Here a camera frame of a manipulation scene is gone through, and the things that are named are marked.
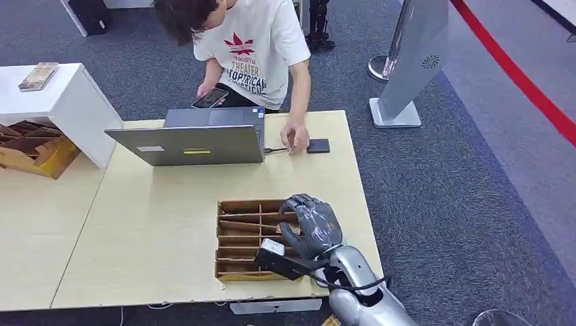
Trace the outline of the person's left hand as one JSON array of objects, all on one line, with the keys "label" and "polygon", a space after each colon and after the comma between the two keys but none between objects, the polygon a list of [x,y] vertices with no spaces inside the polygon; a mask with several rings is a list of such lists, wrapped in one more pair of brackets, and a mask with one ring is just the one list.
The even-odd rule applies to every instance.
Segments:
[{"label": "person's left hand", "polygon": [[289,120],[281,130],[281,141],[290,155],[306,151],[309,140],[309,131],[303,122]]}]

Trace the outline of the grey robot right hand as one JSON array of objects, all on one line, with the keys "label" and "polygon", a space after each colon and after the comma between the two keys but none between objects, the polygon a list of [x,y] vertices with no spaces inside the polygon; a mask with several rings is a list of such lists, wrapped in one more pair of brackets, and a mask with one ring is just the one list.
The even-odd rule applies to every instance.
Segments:
[{"label": "grey robot right hand", "polygon": [[279,209],[295,213],[301,234],[286,222],[280,223],[283,239],[304,259],[314,259],[342,244],[342,228],[332,207],[308,194],[294,194]]}]

